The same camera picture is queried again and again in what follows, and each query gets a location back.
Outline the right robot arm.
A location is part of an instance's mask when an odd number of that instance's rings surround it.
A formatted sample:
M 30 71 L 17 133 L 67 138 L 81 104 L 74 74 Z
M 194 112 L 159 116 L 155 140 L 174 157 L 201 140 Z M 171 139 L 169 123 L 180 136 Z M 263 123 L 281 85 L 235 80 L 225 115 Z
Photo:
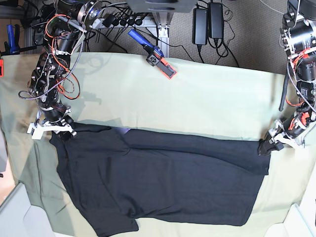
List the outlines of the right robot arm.
M 44 28 L 44 52 L 32 72 L 28 89 L 18 93 L 19 98 L 34 100 L 38 107 L 36 119 L 27 130 L 33 140 L 40 140 L 48 131 L 76 135 L 69 116 L 71 106 L 64 105 L 59 95 L 71 99 L 63 88 L 76 67 L 71 64 L 71 56 L 76 50 L 83 51 L 84 37 L 93 28 L 102 3 L 99 0 L 57 0 L 54 8 L 56 14 Z

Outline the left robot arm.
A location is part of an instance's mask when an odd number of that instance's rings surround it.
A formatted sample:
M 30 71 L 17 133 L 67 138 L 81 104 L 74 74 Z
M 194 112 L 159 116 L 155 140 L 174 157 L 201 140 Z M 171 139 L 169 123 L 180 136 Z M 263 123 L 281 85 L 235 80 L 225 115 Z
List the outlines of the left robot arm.
M 275 125 L 260 141 L 258 153 L 269 155 L 285 145 L 304 148 L 307 134 L 316 126 L 316 2 L 289 0 L 283 14 L 280 38 L 287 55 L 279 111 L 288 104 L 296 110 Z

